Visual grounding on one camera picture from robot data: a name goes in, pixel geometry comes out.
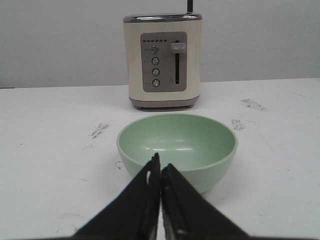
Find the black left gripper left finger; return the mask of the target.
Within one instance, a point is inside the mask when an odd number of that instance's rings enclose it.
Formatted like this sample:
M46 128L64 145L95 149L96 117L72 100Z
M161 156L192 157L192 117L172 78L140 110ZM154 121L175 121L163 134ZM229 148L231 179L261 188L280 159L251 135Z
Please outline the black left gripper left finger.
M158 153L101 212L81 227L74 238L155 238L160 209Z

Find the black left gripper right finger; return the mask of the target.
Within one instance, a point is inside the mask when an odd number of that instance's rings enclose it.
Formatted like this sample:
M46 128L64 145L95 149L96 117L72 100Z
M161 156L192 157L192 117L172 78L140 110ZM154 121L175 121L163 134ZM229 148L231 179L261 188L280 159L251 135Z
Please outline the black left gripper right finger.
M172 165L161 171L166 239L249 239L250 236L206 201Z

